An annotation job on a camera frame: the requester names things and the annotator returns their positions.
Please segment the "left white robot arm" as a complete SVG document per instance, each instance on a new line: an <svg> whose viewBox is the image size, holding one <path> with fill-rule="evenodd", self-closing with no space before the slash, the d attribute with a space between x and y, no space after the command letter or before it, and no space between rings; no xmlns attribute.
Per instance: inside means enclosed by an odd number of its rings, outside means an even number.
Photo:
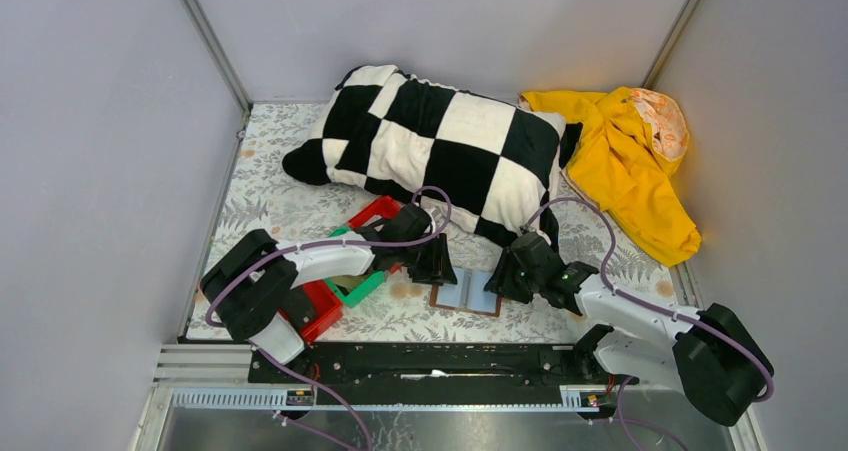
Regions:
<svg viewBox="0 0 848 451"><path fill-rule="evenodd" d="M415 204L324 240L283 245L265 230L244 236L199 282L209 303L207 322L285 365L304 352L298 329L314 310L305 284L396 265L436 284L451 280L444 224Z"/></svg>

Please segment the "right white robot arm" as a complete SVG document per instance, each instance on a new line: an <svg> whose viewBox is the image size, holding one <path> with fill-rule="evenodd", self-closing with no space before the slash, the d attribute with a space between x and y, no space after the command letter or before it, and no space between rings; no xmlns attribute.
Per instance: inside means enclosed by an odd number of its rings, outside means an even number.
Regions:
<svg viewBox="0 0 848 451"><path fill-rule="evenodd" d="M541 236L520 236L501 254L485 290L512 301L535 296L597 320L578 341L611 375L630 376L681 393L702 415L735 425L774 391L774 367L726 306L705 310L608 288L589 264L566 263Z"/></svg>

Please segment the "brown leather card holder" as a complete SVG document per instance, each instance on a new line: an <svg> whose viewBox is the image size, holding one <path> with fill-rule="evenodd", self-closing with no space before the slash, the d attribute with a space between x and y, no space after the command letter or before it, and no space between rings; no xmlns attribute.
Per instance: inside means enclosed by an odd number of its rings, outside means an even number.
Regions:
<svg viewBox="0 0 848 451"><path fill-rule="evenodd" d="M456 284L434 285L431 289L431 307L465 312L489 317L501 314L502 298L484 289L492 274L490 272L453 269Z"/></svg>

